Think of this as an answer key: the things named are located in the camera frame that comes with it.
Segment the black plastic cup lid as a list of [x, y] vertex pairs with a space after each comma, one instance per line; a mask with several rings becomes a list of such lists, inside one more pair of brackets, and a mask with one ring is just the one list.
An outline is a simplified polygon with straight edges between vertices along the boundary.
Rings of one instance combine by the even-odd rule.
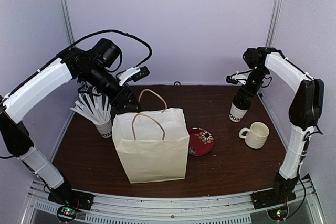
[[234, 105], [237, 109], [240, 109], [240, 110], [248, 110], [251, 107], [250, 102], [247, 102], [247, 103], [235, 103], [235, 102], [233, 102], [232, 105]]

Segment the white paper cup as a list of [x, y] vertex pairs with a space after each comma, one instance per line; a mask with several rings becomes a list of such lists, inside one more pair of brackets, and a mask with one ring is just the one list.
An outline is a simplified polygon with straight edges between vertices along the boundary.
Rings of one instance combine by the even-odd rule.
[[229, 119], [232, 122], [238, 123], [242, 120], [248, 110], [242, 110], [232, 105], [229, 113]]

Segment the cream paper bag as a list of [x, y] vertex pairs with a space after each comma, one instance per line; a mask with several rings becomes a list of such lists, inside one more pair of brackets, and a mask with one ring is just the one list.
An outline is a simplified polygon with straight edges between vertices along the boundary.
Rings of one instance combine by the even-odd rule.
[[130, 183], [185, 178], [190, 135], [182, 109], [118, 114], [112, 140]]

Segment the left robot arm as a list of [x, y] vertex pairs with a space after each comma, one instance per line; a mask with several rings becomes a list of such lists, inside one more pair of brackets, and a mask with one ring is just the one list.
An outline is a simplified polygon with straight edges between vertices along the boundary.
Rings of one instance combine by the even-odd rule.
[[121, 49], [105, 38], [89, 50], [71, 45], [1, 98], [1, 135], [7, 150], [41, 178], [64, 205], [75, 201], [75, 192], [70, 182], [37, 149], [23, 119], [44, 98], [76, 79], [106, 95], [109, 105], [116, 110], [138, 112], [140, 104], [127, 82], [136, 82], [147, 76], [149, 71], [147, 67], [135, 66], [114, 77], [109, 67], [121, 55]]

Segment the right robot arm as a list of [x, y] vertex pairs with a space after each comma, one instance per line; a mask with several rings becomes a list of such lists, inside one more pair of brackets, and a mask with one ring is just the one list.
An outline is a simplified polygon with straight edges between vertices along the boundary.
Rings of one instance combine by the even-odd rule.
[[226, 78], [229, 83], [241, 84], [233, 97], [229, 114], [233, 122], [239, 122], [244, 117], [251, 107], [252, 98], [264, 86], [265, 76], [271, 72], [295, 93], [288, 112], [291, 123], [289, 145], [269, 192], [271, 202], [279, 204], [292, 194], [299, 180], [299, 171], [307, 155], [311, 136], [321, 133], [318, 120], [322, 114], [324, 82], [301, 70], [276, 48], [248, 48], [243, 54], [243, 60], [249, 70]]

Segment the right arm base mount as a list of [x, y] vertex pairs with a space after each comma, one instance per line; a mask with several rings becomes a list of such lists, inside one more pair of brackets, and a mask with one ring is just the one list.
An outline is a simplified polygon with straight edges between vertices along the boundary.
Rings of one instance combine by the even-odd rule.
[[284, 204], [285, 200], [291, 201], [296, 199], [295, 193], [289, 193], [287, 196], [278, 197], [273, 189], [265, 191], [255, 191], [251, 195], [254, 209], [268, 208], [279, 204]]

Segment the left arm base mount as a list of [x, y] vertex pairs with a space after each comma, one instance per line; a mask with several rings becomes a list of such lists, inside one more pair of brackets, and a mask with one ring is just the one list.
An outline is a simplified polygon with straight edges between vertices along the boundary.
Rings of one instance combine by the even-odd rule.
[[48, 200], [61, 205], [70, 206], [78, 210], [90, 210], [93, 204], [94, 195], [90, 193], [83, 193], [73, 191], [67, 199], [61, 199], [55, 193], [49, 193]]

